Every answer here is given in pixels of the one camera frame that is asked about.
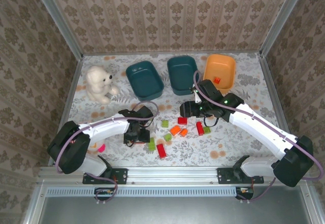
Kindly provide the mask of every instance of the red block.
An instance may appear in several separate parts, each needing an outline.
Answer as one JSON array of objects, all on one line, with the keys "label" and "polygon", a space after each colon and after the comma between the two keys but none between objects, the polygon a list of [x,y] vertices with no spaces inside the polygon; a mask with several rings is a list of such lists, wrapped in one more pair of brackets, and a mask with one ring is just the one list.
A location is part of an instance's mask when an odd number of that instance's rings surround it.
[{"label": "red block", "polygon": [[178,117],[177,122],[180,125],[187,125],[187,118],[186,117]]},{"label": "red block", "polygon": [[160,158],[165,158],[167,156],[164,144],[157,144],[157,150]]},{"label": "red block", "polygon": [[219,84],[220,83],[220,78],[215,78],[214,83]]},{"label": "red block", "polygon": [[198,129],[199,136],[202,136],[204,134],[204,130],[202,127],[202,123],[200,121],[197,122],[197,129]]}]

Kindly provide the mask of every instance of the teddy bear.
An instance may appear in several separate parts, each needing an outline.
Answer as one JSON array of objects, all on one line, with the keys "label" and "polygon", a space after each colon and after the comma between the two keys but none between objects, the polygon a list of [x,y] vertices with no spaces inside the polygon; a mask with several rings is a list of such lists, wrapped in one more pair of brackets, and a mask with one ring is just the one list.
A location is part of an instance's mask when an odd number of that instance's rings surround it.
[{"label": "teddy bear", "polygon": [[111,99],[106,97],[107,93],[118,95],[119,89],[112,84],[113,76],[106,72],[104,68],[91,66],[86,73],[86,91],[91,101],[98,101],[102,105],[111,103]]}]

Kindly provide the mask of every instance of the green cube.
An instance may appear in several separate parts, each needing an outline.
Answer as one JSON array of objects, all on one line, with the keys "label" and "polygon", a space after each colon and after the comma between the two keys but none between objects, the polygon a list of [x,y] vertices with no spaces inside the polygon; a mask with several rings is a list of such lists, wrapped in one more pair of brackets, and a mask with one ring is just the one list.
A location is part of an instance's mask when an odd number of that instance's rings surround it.
[{"label": "green cube", "polygon": [[209,133],[211,133],[210,128],[207,127],[207,126],[205,126],[205,127],[203,128],[203,131],[204,131],[204,134],[209,134]]},{"label": "green cube", "polygon": [[154,151],[156,149],[156,144],[154,143],[154,138],[150,138],[150,142],[148,144],[149,150]]},{"label": "green cube", "polygon": [[171,141],[171,139],[172,139],[172,135],[171,135],[171,134],[166,134],[166,135],[164,136],[164,139],[165,139],[166,141]]},{"label": "green cube", "polygon": [[168,127],[168,120],[162,120],[161,121],[161,126],[162,127]]}]

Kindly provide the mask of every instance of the patterned wallpaper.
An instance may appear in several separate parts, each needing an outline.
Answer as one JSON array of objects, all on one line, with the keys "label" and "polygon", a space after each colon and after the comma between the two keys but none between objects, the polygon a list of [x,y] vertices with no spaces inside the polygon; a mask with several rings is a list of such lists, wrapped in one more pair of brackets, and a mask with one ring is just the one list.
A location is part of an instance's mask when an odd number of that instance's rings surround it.
[{"label": "patterned wallpaper", "polygon": [[87,54],[259,50],[284,0],[55,0]]},{"label": "patterned wallpaper", "polygon": [[267,61],[291,132],[313,140],[325,167],[325,0],[298,0]]},{"label": "patterned wallpaper", "polygon": [[0,223],[19,223],[76,60],[41,0],[0,0]]}]

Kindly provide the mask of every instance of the table surface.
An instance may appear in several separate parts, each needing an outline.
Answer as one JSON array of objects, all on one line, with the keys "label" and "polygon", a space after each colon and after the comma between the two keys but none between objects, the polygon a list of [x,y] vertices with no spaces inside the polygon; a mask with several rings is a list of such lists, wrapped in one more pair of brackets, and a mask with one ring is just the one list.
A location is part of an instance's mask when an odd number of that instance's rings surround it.
[{"label": "table surface", "polygon": [[[189,53],[203,74],[209,54]],[[261,66],[256,53],[225,54],[236,61],[236,78],[231,92],[241,97],[253,110],[265,119],[277,124],[276,116],[270,100],[270,95],[264,80]],[[85,56],[83,67],[74,95],[69,120],[85,123],[101,120],[116,114],[122,109],[131,109],[139,101],[135,97],[128,82],[125,70],[137,62],[148,60],[154,64],[164,82],[165,88],[160,96],[153,101],[159,105],[160,114],[148,128],[150,136],[156,143],[164,143],[167,157],[160,159],[157,150],[149,151],[147,144],[136,144],[129,148],[123,144],[123,135],[116,135],[105,140],[106,149],[101,155],[112,165],[122,167],[139,166],[231,166],[241,156],[271,156],[271,152],[253,136],[224,120],[219,120],[217,126],[211,127],[211,133],[198,136],[196,122],[202,118],[190,118],[185,138],[180,135],[166,142],[164,135],[177,125],[179,107],[185,101],[194,100],[193,95],[177,96],[173,93],[167,70],[167,61],[177,56],[162,55],[117,55],[117,56]],[[110,71],[121,93],[112,97],[109,105],[102,106],[90,101],[86,95],[85,73],[92,65],[103,66]],[[161,120],[169,121],[169,128],[161,127]],[[207,119],[207,124],[214,120]]]}]

